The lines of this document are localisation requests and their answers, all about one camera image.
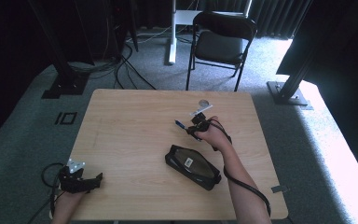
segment chair backrest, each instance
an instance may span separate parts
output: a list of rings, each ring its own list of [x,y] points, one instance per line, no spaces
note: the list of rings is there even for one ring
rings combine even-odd
[[[257,32],[255,22],[245,16],[225,15],[211,11],[199,13],[193,20],[193,26],[197,25],[218,35],[237,37],[248,41],[252,41]]]

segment chair seat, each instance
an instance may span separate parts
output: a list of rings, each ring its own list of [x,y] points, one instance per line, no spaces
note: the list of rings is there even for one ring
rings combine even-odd
[[[204,31],[200,34],[195,55],[197,58],[217,63],[241,63],[242,39]]]

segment black chair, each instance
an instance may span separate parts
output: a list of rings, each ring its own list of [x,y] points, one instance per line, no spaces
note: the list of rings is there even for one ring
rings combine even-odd
[[[200,31],[200,37],[197,39],[198,31]],[[188,91],[191,70],[195,69],[196,63],[203,63],[234,69],[232,77],[235,77],[240,69],[234,89],[237,91],[248,49],[256,32],[255,22],[243,15],[227,15],[210,11],[199,13],[193,20],[193,41],[188,63],[186,90]]]

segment human arm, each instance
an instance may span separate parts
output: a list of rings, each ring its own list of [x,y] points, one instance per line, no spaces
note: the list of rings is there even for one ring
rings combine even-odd
[[[86,192],[70,193],[65,192],[62,194],[55,204],[54,217],[51,224],[66,224],[71,220],[77,206],[80,204]]]
[[[220,126],[216,116],[211,117],[211,123]],[[221,152],[226,170],[232,177],[257,189],[234,147],[225,134],[214,125],[210,125],[206,132],[196,132],[195,135]],[[271,223],[263,200],[232,181],[228,181],[228,187],[238,223]]]

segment stand base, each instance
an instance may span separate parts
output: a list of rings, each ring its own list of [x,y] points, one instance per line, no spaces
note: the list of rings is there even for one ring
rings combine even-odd
[[[275,104],[277,105],[308,105],[307,100],[304,98],[300,89],[297,89],[295,94],[289,99],[283,99],[280,96],[280,91],[284,82],[276,82],[269,81],[267,82],[267,86],[269,88],[269,92],[271,93]]]
[[[61,85],[60,77],[56,77],[50,90],[45,91],[42,99],[59,99],[61,95],[81,95],[83,94],[86,84],[89,81],[90,73],[77,73],[77,78],[72,85]]]

